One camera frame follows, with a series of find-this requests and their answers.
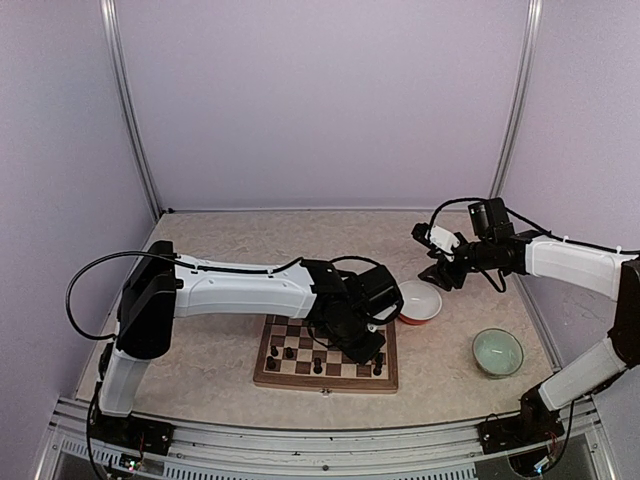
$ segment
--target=chess board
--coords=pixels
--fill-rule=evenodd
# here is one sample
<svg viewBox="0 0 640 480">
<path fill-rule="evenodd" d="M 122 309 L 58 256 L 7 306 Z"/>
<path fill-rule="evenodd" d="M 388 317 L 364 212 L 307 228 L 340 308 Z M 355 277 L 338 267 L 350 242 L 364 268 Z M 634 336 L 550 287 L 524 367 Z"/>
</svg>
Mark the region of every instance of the chess board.
<svg viewBox="0 0 640 480">
<path fill-rule="evenodd" d="M 304 320 L 269 315 L 265 321 L 253 381 L 260 387 L 344 393 L 396 393 L 398 391 L 398 357 L 395 324 L 378 330 L 386 338 L 380 350 L 383 364 L 380 375 L 374 375 L 372 362 L 357 365 L 337 347 L 320 345 L 307 331 Z M 312 328 L 314 337 L 327 344 L 328 339 Z M 267 367 L 267 357 L 275 346 L 275 366 Z M 285 358 L 285 349 L 293 350 L 293 358 Z M 313 361 L 322 360 L 322 372 L 314 373 Z"/>
</svg>

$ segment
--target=beige marble tabletop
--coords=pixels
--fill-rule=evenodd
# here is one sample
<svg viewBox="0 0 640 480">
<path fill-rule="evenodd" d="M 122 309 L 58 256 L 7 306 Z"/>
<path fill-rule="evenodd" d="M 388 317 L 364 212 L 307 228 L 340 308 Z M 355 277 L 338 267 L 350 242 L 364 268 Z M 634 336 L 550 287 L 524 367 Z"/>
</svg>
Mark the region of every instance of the beige marble tabletop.
<svg viewBox="0 0 640 480">
<path fill-rule="evenodd" d="M 374 258 L 397 281 L 416 278 L 433 260 L 411 238 L 420 212 L 284 211 L 164 215 L 152 239 L 178 252 L 241 263 L 284 263 L 305 256 Z M 472 238 L 468 215 L 442 214 L 438 224 Z M 263 316 L 202 315 L 174 322 L 171 350 L 154 360 L 135 410 L 228 425 L 353 429 L 426 425 L 518 408 L 524 391 L 551 374 L 536 331 L 515 287 L 495 292 L 480 275 L 462 290 L 442 292 L 441 313 L 423 326 L 397 323 L 400 388 L 394 395 L 295 392 L 256 387 L 252 376 Z M 105 330 L 113 331 L 113 318 Z M 513 333 L 525 362 L 513 377 L 491 380 L 473 363 L 473 337 L 488 327 Z M 88 400 L 98 346 L 77 392 Z"/>
</svg>

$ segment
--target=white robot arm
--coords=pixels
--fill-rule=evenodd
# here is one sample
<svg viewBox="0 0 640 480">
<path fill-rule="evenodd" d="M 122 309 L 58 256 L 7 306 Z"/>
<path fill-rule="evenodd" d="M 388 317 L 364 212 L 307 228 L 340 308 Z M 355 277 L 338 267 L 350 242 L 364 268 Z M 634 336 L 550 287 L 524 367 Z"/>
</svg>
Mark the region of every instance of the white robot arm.
<svg viewBox="0 0 640 480">
<path fill-rule="evenodd" d="M 561 408 L 606 388 L 640 363 L 640 260 L 621 254 L 620 249 L 613 253 L 558 241 L 539 231 L 516 234 L 500 198 L 470 205 L 469 212 L 479 238 L 476 242 L 437 226 L 414 227 L 413 237 L 437 259 L 419 278 L 449 291 L 462 288 L 468 273 L 497 269 L 501 281 L 511 273 L 554 278 L 617 302 L 614 326 L 607 336 L 525 392 L 519 416 L 478 426 L 485 453 L 494 453 L 544 441 L 549 432 L 562 434 L 557 421 Z"/>
<path fill-rule="evenodd" d="M 365 363 L 385 341 L 370 325 L 394 320 L 403 305 L 395 280 L 376 262 L 357 275 L 318 260 L 299 259 L 283 267 L 177 256 L 171 242 L 156 242 L 150 252 L 177 257 L 180 265 L 145 258 L 125 284 L 117 340 L 101 362 L 102 415 L 129 416 L 151 360 L 169 349 L 174 317 L 231 313 L 304 318 L 352 360 Z M 394 309 L 385 319 L 374 318 L 390 307 Z"/>
</svg>

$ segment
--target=green bowl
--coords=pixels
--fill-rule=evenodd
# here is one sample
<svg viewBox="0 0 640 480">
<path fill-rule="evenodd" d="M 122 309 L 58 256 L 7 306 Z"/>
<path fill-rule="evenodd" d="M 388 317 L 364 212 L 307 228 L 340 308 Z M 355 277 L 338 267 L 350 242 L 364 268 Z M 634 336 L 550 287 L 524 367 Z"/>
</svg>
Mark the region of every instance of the green bowl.
<svg viewBox="0 0 640 480">
<path fill-rule="evenodd" d="M 476 335 L 472 349 L 478 368 L 494 378 L 513 375 L 524 362 L 520 342 L 499 328 L 489 328 Z"/>
</svg>

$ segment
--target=light purple wall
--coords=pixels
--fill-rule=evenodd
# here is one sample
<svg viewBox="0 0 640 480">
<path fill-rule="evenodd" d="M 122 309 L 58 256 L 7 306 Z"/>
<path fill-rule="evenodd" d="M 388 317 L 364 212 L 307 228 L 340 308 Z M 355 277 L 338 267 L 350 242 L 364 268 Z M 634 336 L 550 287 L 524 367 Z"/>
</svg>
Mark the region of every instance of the light purple wall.
<svg viewBox="0 0 640 480">
<path fill-rule="evenodd" d="M 118 2 L 167 207 L 487 195 L 526 0 Z"/>
<path fill-rule="evenodd" d="M 67 282 L 152 227 L 97 1 L 0 0 L 0 112 L 0 476 L 21 479 L 92 346 L 65 318 Z M 102 326 L 127 267 L 78 289 L 87 330 Z"/>
<path fill-rule="evenodd" d="M 556 234 L 640 248 L 640 6 L 545 2 L 504 197 Z M 564 362 L 601 339 L 614 305 L 529 279 Z M 596 397 L 626 480 L 640 471 L 640 372 Z"/>
</svg>

